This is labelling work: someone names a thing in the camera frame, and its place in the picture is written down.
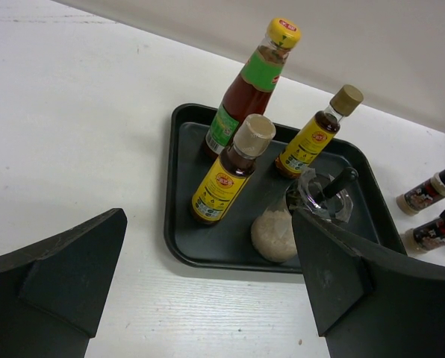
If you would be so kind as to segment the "small yellow label bottle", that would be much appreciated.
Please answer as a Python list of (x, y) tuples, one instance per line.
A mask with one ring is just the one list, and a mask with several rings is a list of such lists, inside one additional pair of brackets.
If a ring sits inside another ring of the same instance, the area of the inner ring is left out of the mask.
[(277, 156), (275, 166), (285, 178), (296, 179), (340, 130), (340, 122), (350, 116), (364, 100), (363, 93), (350, 84), (343, 85), (325, 110), (317, 111)]

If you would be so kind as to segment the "red chili sauce bottle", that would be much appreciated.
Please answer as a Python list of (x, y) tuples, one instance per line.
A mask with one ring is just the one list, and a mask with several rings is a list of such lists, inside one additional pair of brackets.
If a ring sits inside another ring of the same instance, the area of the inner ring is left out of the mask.
[(274, 18), (265, 36), (244, 64), (222, 98), (202, 143), (215, 159), (244, 119), (264, 114), (290, 52), (302, 38), (300, 27), (285, 18)]

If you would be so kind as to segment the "glass dispenser jar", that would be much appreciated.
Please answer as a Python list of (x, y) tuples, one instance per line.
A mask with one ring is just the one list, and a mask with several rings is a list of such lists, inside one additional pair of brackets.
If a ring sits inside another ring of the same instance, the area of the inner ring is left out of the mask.
[(358, 180), (358, 172), (346, 167), (335, 178), (305, 167), (282, 197), (253, 221), (251, 240), (255, 250), (271, 263), (285, 263), (297, 254), (292, 218), (306, 210), (333, 224), (350, 220), (353, 201), (347, 187)]

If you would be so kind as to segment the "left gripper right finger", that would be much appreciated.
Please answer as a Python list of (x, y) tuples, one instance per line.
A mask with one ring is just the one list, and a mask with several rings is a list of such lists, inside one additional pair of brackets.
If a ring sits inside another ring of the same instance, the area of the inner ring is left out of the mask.
[(317, 332), (331, 357), (445, 357), (445, 267), (305, 210), (293, 232)]

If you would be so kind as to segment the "black cap spice jar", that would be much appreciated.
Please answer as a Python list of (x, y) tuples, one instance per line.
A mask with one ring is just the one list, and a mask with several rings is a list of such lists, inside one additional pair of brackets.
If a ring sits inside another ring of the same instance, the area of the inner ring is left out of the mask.
[(401, 236), (410, 256), (419, 256), (445, 246), (445, 210), (435, 219), (408, 229)]
[(445, 169), (405, 194), (399, 195), (396, 204), (406, 215), (414, 216), (443, 199), (445, 199)]

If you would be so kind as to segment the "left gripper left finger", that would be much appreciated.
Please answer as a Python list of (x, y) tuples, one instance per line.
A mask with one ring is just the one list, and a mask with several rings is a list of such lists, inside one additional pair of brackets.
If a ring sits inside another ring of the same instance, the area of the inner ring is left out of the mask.
[(0, 357), (84, 357), (127, 223), (114, 208), (0, 256)]

